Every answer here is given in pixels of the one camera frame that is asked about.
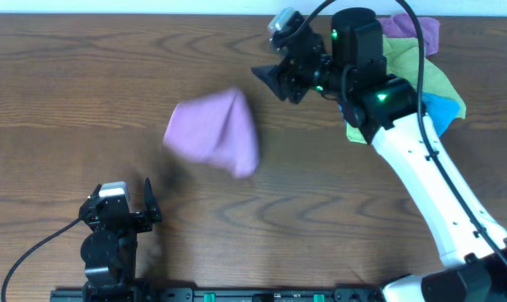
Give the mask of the purple microfiber cloth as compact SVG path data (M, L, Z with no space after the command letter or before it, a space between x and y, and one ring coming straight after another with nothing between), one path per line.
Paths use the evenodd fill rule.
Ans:
M246 96L238 88L179 103L163 145L179 157L225 169L237 179L259 166L259 141Z

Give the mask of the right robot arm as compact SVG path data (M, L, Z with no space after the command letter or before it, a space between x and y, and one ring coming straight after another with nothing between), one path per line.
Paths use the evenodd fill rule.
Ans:
M484 209L444 149L421 84L390 74L375 13L332 17L332 46L311 19L284 9L268 27L283 59L253 73L280 99L332 96L345 121L391 166L423 215L443 270L380 287L376 301L507 301L507 231Z

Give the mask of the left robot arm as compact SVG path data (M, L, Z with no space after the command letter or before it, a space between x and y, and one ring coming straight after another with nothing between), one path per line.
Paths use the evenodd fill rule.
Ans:
M129 210L123 181L97 185L79 210L91 229L81 245L85 263L84 301L157 301L149 283L135 277L139 233L151 232L162 214L149 179L144 181L144 208Z

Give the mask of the small green cloth with label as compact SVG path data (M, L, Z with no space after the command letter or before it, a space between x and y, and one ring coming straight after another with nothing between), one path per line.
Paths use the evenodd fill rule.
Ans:
M346 135L350 142L352 143L361 143L361 144L367 144L367 141L363 137L363 135L360 133L358 128L352 127L350 124L346 124Z

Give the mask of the large green cloth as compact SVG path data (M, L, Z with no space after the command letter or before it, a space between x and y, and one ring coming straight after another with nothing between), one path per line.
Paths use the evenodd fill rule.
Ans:
M416 88L418 78L418 41L416 38L388 38L383 36L383 51L387 59L387 73L405 78ZM466 117L466 104L441 69L424 59L423 92L445 97L459 106L458 118Z

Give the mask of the purple cloth at back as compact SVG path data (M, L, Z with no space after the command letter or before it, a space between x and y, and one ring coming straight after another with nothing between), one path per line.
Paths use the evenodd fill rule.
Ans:
M388 38L416 38L416 29L407 13L397 13L379 18L383 34ZM418 22L424 40L426 56L435 55L439 50L441 23L434 18L419 17Z

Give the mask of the blue cloth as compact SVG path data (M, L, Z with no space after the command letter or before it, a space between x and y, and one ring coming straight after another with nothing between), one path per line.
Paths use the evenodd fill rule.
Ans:
M458 102L443 96L424 93L422 97L436 133L441 136L448 129L451 122L459 117L462 108Z

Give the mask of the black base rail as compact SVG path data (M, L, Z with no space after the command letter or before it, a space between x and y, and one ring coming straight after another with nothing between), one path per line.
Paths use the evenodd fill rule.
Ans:
M377 289L133 289L121 294L90 289L53 290L50 302L382 302Z

